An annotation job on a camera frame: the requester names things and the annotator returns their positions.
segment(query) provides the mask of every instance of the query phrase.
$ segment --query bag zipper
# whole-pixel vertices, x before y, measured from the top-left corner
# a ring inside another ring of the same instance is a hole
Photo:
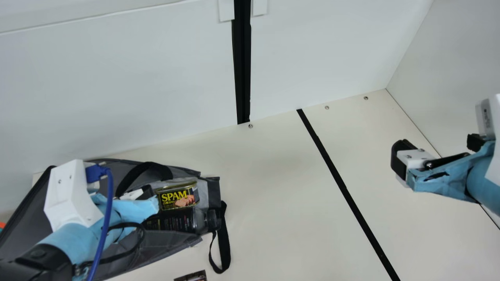
[[[51,175],[51,170],[52,170],[52,168],[55,168],[55,167],[56,166],[50,166],[43,172],[40,179],[35,183],[33,188],[29,190],[26,197],[24,197],[24,199],[22,200],[19,207],[17,207],[17,209],[15,209],[15,212],[12,214],[12,216],[8,220],[7,224],[5,225],[5,228],[0,232],[0,247],[2,247],[4,244],[3,240],[6,237],[8,237],[10,232],[12,231],[12,229],[14,229],[18,225],[18,218],[22,217],[26,213],[26,210],[31,205],[33,199],[37,196],[37,194],[40,192],[40,190],[44,187],[44,184],[49,180],[49,177]]]

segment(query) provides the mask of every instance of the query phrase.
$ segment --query bottle cap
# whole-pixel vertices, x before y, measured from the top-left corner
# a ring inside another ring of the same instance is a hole
[[[217,223],[216,210],[208,210],[208,212],[206,213],[206,220],[209,232],[216,231],[219,229],[219,225]]]

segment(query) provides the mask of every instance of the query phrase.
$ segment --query blue cable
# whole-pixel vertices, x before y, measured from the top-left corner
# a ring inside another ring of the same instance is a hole
[[[104,251],[104,244],[106,242],[106,237],[108,236],[108,228],[110,227],[111,210],[113,206],[113,175],[109,168],[102,168],[103,172],[107,175],[107,202],[106,202],[106,212],[104,213],[104,225],[102,226],[102,232],[100,233],[99,245],[97,246],[97,252],[92,263],[92,267],[88,272],[87,281],[94,280],[94,276],[97,272],[97,267],[101,261],[101,256]]]

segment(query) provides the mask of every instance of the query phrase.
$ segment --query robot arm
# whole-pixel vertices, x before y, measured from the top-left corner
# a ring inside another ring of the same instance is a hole
[[[392,146],[390,164],[398,180],[415,192],[480,203],[500,216],[500,174],[495,172],[500,169],[500,152],[495,154],[500,94],[478,103],[476,113],[479,134],[467,137],[467,148],[476,153],[435,159],[404,139]]]
[[[96,175],[99,167],[94,165],[73,160],[52,169],[44,212],[53,233],[21,257],[0,261],[0,280],[80,281],[86,278],[103,233],[103,213],[108,201],[102,194],[91,195],[99,188],[101,176]],[[104,249],[158,213],[158,201],[152,194],[146,200],[133,200],[136,197],[125,194],[122,200],[113,200]]]

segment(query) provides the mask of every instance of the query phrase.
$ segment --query white wall panel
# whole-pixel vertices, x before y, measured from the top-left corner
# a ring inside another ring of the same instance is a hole
[[[269,0],[251,20],[251,118],[384,89],[431,3]]]
[[[500,93],[500,1],[436,0],[387,89],[442,156],[467,151]]]
[[[0,0],[0,32],[198,0]]]
[[[236,123],[217,0],[0,35],[0,213],[48,165]]]

